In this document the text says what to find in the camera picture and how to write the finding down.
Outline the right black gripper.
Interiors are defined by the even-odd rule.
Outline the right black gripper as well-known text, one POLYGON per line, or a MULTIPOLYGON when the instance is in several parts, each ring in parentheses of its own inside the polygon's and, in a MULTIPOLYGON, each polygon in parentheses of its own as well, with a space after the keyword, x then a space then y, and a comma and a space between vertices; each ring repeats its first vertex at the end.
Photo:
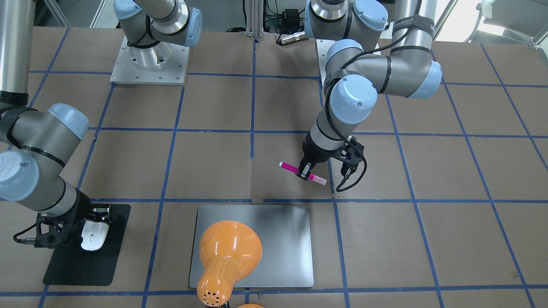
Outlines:
POLYGON ((39 213, 33 225, 14 234, 14 241, 49 249, 81 244, 82 228, 86 220, 111 224, 111 205, 91 203, 87 195, 77 190, 71 209, 58 216, 39 213))

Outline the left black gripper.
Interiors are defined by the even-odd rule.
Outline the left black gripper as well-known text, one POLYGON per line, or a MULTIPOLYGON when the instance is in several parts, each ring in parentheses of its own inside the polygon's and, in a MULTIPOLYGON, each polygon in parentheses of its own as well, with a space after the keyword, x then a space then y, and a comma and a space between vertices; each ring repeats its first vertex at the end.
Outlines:
POLYGON ((365 162, 363 150, 364 146, 353 136, 349 136, 341 146, 336 146, 334 150, 325 150, 317 146, 313 139, 307 135, 303 141, 304 156, 299 163, 297 176, 300 179, 308 180, 316 164, 327 162, 329 158, 342 162, 342 174, 348 173, 349 170, 354 173, 358 164, 365 162))

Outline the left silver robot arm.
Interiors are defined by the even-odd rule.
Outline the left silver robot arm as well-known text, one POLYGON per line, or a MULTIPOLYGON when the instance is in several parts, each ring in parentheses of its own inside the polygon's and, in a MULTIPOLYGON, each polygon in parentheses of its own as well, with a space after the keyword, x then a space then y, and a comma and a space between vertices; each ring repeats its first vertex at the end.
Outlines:
POLYGON ((377 0, 309 0, 305 34, 332 40, 326 54, 325 107, 303 142, 296 175, 330 158, 342 162, 348 179, 363 160, 363 147, 351 138, 368 117, 379 94, 429 98, 442 79, 431 59, 435 0, 398 0, 389 15, 377 0))

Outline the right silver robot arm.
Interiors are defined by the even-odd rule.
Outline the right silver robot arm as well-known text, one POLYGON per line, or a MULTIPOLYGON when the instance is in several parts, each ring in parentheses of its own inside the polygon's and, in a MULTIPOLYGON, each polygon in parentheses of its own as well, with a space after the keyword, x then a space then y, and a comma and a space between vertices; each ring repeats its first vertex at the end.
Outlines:
MULTIPOLYGON (((109 205, 89 198, 61 177, 90 127, 84 113, 53 104, 44 113, 27 106, 35 0, 1 2, 1 197, 35 211, 35 238, 17 243, 56 248, 79 244, 99 250, 112 218, 109 205)), ((188 52, 200 40, 203 14, 183 0, 116 0, 125 43, 111 81, 181 85, 188 52)))

